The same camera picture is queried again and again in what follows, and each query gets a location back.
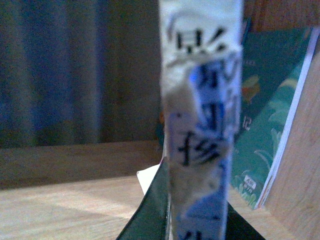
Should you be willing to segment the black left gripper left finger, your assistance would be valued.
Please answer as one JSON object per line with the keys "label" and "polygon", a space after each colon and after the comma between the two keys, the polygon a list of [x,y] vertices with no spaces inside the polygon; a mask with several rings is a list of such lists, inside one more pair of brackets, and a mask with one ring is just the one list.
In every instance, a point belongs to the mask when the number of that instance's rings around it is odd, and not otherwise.
{"label": "black left gripper left finger", "polygon": [[163,159],[139,207],[118,240],[168,240],[170,236],[168,164]]}

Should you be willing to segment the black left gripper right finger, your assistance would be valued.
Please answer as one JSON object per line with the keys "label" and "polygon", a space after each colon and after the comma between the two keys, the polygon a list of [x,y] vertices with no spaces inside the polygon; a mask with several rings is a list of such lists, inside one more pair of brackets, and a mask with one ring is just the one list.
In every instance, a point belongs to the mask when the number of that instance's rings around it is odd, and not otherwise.
{"label": "black left gripper right finger", "polygon": [[228,205],[226,240],[265,240],[230,204]]}

